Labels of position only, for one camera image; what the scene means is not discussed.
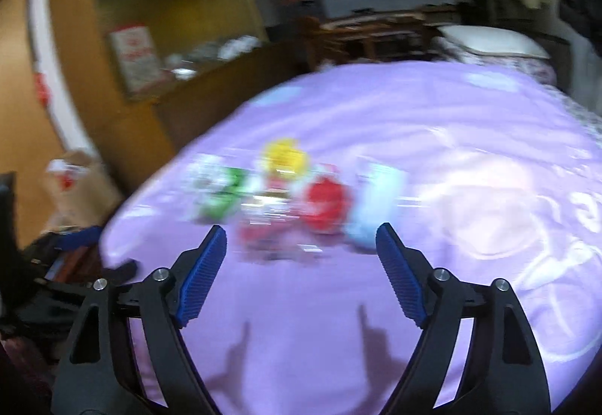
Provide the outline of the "green white wrapper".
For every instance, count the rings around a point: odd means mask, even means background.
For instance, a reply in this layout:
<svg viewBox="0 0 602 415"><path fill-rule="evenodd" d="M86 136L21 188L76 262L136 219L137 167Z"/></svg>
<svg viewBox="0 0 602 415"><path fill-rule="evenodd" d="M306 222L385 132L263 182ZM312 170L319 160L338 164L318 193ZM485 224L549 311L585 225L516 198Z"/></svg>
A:
<svg viewBox="0 0 602 415"><path fill-rule="evenodd" d="M229 166L221 156L200 154L188 165L182 183L189 198L187 217L221 222L261 190L263 177L255 170Z"/></svg>

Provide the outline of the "red snack wrapper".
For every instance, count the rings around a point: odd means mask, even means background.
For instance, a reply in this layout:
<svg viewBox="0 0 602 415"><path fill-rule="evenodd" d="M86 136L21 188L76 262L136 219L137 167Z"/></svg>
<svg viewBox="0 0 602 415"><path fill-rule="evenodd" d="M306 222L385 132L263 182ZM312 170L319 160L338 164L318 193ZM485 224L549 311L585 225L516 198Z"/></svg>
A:
<svg viewBox="0 0 602 415"><path fill-rule="evenodd" d="M301 218L317 234L338 234L351 207L351 193L336 176L318 175L306 187Z"/></svg>

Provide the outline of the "light blue medicine box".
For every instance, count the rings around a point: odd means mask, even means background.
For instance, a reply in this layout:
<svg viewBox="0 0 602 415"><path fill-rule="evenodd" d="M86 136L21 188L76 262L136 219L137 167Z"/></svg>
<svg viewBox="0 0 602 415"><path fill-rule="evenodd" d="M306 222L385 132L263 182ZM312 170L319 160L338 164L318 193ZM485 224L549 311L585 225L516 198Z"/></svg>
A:
<svg viewBox="0 0 602 415"><path fill-rule="evenodd" d="M375 249L377 229L396 219L407 182L404 170L372 158L360 159L353 202L343 228L349 243L363 250Z"/></svg>

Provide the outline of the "brown cardboard box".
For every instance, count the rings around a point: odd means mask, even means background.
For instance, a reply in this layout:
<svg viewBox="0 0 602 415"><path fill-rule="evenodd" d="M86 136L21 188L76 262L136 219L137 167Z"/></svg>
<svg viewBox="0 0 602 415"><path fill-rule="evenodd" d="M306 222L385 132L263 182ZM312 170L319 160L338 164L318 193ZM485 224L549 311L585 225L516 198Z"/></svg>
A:
<svg viewBox="0 0 602 415"><path fill-rule="evenodd" d="M56 211L71 225L104 225L123 202L103 163L83 150L49 161L44 186Z"/></svg>

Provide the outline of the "red white boxed carton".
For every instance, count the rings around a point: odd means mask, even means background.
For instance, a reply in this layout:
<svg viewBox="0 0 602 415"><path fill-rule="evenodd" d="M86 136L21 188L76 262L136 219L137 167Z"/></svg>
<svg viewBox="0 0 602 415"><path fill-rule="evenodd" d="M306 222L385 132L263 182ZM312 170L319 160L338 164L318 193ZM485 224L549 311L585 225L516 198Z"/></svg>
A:
<svg viewBox="0 0 602 415"><path fill-rule="evenodd" d="M123 26L111 31L108 39L129 96L142 96L167 82L166 71L147 26Z"/></svg>

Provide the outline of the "wooden glass-door cabinet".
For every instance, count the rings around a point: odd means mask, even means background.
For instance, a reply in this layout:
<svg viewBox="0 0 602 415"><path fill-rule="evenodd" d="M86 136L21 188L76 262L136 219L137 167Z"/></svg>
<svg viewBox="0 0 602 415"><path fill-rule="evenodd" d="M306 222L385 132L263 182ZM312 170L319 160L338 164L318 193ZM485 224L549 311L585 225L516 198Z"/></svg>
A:
<svg viewBox="0 0 602 415"><path fill-rule="evenodd" d="M63 77L87 135L117 181L135 191L191 141L260 92L303 71L296 41L271 42L256 0L49 0ZM126 93L108 34L145 25L167 82ZM261 47L217 58L230 39Z"/></svg>

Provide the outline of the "white crumpled cloth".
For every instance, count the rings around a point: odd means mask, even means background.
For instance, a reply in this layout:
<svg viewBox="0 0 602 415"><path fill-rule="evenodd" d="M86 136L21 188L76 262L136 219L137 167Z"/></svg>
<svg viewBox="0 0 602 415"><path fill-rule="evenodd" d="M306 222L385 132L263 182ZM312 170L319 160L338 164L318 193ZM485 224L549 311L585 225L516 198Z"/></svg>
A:
<svg viewBox="0 0 602 415"><path fill-rule="evenodd" d="M251 35L244 35L239 38L230 39L221 45L218 49L217 58L221 61L230 61L242 54L249 53L256 48L261 47L262 42L259 38Z"/></svg>

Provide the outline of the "floral folded quilt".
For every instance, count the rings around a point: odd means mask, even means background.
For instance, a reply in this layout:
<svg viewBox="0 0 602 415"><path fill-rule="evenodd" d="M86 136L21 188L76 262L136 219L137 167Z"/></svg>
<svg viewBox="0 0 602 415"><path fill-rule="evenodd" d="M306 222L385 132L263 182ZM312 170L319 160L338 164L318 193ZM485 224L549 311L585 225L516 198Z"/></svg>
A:
<svg viewBox="0 0 602 415"><path fill-rule="evenodd" d="M557 84L556 71L546 59L474 54L444 37L435 37L430 43L430 48L441 60L457 61L462 64L500 65L527 74L540 84L549 86Z"/></svg>

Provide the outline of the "white pillow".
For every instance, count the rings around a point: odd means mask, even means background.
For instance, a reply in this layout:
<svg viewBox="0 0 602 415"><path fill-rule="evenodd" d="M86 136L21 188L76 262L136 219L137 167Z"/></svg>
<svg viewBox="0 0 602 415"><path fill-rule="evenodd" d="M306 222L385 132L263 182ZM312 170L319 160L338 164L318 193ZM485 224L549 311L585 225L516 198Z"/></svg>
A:
<svg viewBox="0 0 602 415"><path fill-rule="evenodd" d="M484 26L448 25L439 31L449 42L477 55L550 59L535 40L522 33Z"/></svg>

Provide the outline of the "wooden desk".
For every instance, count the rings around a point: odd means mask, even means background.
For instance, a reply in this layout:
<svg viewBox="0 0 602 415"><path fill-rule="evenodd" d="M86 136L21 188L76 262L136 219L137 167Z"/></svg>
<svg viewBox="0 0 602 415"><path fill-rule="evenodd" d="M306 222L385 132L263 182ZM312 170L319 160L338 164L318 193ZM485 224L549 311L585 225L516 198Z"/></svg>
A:
<svg viewBox="0 0 602 415"><path fill-rule="evenodd" d="M298 18L297 27L311 71L323 64L433 59L432 31L421 11L372 12L328 22L307 15Z"/></svg>

